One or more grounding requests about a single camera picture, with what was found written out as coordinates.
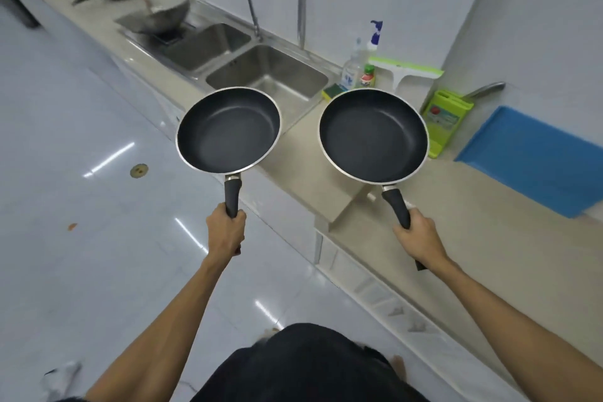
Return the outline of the person's left hand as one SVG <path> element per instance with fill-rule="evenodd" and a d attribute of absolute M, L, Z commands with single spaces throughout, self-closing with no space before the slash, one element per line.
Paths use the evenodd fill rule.
<path fill-rule="evenodd" d="M 229 216 L 229 226 L 224 230 L 208 230 L 208 258 L 212 264 L 224 269 L 230 260 L 240 253 L 245 239 L 247 215 L 238 210 L 235 217 Z"/>

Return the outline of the person's left forearm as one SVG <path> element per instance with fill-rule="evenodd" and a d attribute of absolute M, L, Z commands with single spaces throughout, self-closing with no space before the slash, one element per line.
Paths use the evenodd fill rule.
<path fill-rule="evenodd" d="M 155 320 L 86 392 L 87 402 L 170 402 L 230 257 L 209 254 Z"/>

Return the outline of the blue cutting board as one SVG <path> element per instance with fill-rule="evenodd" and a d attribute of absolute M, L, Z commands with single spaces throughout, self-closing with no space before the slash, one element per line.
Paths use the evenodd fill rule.
<path fill-rule="evenodd" d="M 603 147 L 500 106 L 455 158 L 559 215 L 603 202 Z"/>

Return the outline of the green knife block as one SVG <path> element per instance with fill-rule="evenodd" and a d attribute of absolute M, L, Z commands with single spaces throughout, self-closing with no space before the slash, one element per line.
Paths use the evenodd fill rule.
<path fill-rule="evenodd" d="M 446 89 L 433 94 L 421 115 L 429 136 L 429 158 L 439 157 L 474 105 Z"/>

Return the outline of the dark steel wok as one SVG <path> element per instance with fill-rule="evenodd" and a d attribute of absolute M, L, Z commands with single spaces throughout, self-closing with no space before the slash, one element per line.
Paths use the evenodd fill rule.
<path fill-rule="evenodd" d="M 141 35 L 159 35 L 177 29 L 185 21 L 191 1 L 183 2 L 156 12 L 138 11 L 117 18 L 115 23 L 125 30 Z"/>

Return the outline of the large black frying pan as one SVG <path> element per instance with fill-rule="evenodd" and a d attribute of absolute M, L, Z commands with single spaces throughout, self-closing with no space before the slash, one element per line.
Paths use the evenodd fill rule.
<path fill-rule="evenodd" d="M 413 106 L 386 91 L 346 91 L 322 111 L 318 141 L 338 171 L 380 186 L 399 224 L 408 228 L 409 208 L 397 185 L 414 176 L 429 153 L 426 123 Z"/>

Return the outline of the steel double sink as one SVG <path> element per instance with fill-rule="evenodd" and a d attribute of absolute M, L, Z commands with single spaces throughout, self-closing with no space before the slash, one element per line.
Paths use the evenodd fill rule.
<path fill-rule="evenodd" d="M 286 133 L 322 100 L 340 69 L 296 45 L 261 32 L 250 23 L 209 3 L 191 0 L 181 24 L 161 35 L 134 33 L 126 27 L 137 9 L 115 19 L 119 32 L 145 54 L 188 80 L 204 94 L 233 86 L 268 94 L 282 115 Z"/>

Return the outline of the person's right forearm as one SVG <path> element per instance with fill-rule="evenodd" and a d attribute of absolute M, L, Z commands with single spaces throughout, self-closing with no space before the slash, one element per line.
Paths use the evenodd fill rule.
<path fill-rule="evenodd" d="M 531 402 L 603 402 L 603 368 L 467 275 L 448 257 L 423 264 L 455 294 Z"/>

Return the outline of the small black frying pan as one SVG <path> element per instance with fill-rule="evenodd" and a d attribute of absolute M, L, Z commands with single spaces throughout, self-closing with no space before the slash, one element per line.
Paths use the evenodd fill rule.
<path fill-rule="evenodd" d="M 282 113 L 263 91 L 233 86 L 196 102 L 181 119 L 176 148 L 190 168 L 224 178 L 224 202 L 233 219 L 239 210 L 242 172 L 262 161 L 276 146 Z"/>

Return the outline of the green white squeegee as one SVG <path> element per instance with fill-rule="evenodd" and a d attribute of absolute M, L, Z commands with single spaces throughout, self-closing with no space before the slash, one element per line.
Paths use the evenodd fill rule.
<path fill-rule="evenodd" d="M 391 85 L 381 87 L 384 90 L 395 92 L 404 78 L 416 77 L 429 80 L 437 80 L 444 74 L 443 70 L 417 65 L 410 62 L 400 62 L 379 56 L 370 56 L 368 63 L 375 68 L 389 71 L 392 75 Z"/>

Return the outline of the clear dish soap pump bottle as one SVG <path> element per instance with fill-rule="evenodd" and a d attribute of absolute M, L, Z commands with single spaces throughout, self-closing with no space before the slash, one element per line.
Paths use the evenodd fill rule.
<path fill-rule="evenodd" d="M 339 84 L 347 91 L 362 88 L 359 87 L 359 80 L 363 74 L 364 66 L 368 63 L 369 57 L 373 56 L 379 45 L 381 38 L 382 20 L 371 20 L 373 32 L 364 45 L 361 38 L 356 39 L 356 43 L 350 59 L 344 63 Z"/>

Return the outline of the white slipper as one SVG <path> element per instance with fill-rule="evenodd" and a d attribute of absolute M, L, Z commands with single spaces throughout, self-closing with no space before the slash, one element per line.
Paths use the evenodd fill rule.
<path fill-rule="evenodd" d="M 81 368 L 81 361 L 69 361 L 46 372 L 41 378 L 42 402 L 58 402 L 66 398 Z"/>

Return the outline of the person's black shorts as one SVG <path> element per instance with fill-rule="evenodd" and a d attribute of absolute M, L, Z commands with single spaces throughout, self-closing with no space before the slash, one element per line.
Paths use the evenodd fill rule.
<path fill-rule="evenodd" d="M 295 323 L 235 350 L 190 402 L 429 402 L 378 350 Z"/>

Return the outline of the person's right hand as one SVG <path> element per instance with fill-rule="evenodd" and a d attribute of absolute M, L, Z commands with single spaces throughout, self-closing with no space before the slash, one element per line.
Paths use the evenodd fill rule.
<path fill-rule="evenodd" d="M 411 233 L 398 224 L 393 228 L 398 242 L 406 253 L 426 269 L 435 272 L 450 262 L 434 221 L 425 217 L 425 230 Z"/>

